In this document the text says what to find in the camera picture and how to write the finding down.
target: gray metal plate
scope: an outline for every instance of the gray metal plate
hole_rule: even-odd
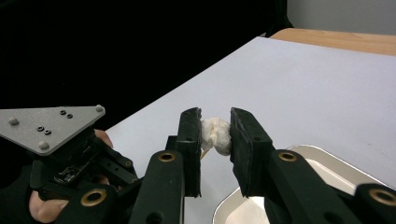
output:
[[[0,109],[0,136],[48,156],[105,113],[101,105]]]

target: white tabletop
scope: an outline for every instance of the white tabletop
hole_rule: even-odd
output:
[[[151,155],[177,135],[183,111],[199,107],[202,119],[230,121],[238,107],[275,148],[321,147],[396,189],[395,96],[396,57],[256,37],[107,133],[142,177]],[[202,197],[186,198],[185,223],[212,223],[238,187],[230,158],[210,150],[201,161]]]

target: human hand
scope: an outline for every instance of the human hand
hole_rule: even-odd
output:
[[[108,146],[113,147],[113,143],[106,132],[95,130],[95,135]],[[104,175],[97,175],[96,177],[97,183],[109,184],[107,177]],[[67,200],[60,199],[42,201],[38,196],[38,192],[33,190],[29,201],[29,211],[34,220],[41,223],[50,223],[55,221],[68,202]]]

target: metal tray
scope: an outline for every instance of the metal tray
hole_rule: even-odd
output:
[[[299,145],[288,150],[301,154],[328,185],[351,195],[359,184],[383,184],[319,147]],[[263,197],[242,197],[238,188],[219,204],[212,224],[269,224],[263,203]]]

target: white table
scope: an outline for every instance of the white table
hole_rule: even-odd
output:
[[[228,121],[231,107],[245,109],[275,148],[321,147],[396,189],[394,56],[256,37],[107,133],[141,177],[168,135],[177,135],[180,114],[193,107],[202,119]],[[230,158],[210,150],[201,161],[202,197],[186,198],[185,223],[212,223],[236,188]]]

